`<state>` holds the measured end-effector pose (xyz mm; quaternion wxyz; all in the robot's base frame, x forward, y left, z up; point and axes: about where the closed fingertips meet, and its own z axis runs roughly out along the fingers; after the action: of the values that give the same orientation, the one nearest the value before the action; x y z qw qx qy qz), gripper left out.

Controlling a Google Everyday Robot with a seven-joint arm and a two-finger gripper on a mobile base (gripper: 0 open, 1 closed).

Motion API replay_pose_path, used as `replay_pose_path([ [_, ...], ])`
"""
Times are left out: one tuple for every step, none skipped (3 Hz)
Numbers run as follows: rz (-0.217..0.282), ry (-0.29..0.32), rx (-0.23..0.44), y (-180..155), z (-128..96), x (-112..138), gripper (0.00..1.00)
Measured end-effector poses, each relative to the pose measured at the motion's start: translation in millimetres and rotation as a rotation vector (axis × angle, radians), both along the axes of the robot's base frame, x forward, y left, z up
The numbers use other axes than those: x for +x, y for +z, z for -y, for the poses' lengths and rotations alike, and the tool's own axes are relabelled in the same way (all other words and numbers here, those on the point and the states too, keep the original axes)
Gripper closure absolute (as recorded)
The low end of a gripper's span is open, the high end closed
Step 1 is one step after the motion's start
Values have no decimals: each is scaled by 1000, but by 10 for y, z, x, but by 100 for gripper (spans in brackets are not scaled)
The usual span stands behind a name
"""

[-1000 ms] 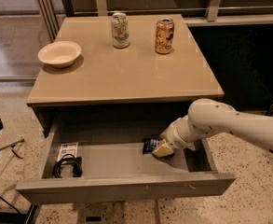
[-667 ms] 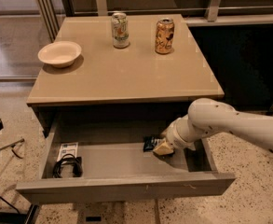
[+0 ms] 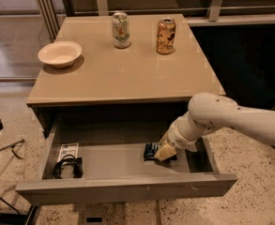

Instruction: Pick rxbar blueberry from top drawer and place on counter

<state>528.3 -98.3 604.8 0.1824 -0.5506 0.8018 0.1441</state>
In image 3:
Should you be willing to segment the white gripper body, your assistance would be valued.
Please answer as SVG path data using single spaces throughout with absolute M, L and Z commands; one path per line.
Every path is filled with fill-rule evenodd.
M 177 149 L 185 149 L 196 152 L 196 142 L 204 135 L 206 127 L 196 122 L 186 112 L 179 116 L 169 127 L 166 138 L 167 141 Z

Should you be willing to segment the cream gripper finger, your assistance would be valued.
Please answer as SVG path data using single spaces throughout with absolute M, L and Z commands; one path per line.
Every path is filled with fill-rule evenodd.
M 154 158 L 159 161 L 164 161 L 176 155 L 176 147 L 168 138 L 168 133 L 165 133 L 160 139 L 160 147 L 154 155 Z

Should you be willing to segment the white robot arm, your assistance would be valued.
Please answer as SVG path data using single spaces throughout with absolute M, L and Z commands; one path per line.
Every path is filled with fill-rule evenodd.
M 275 111 L 243 107 L 229 97 L 199 93 L 162 136 L 154 158 L 164 161 L 178 149 L 195 152 L 201 137 L 220 128 L 236 130 L 275 149 Z

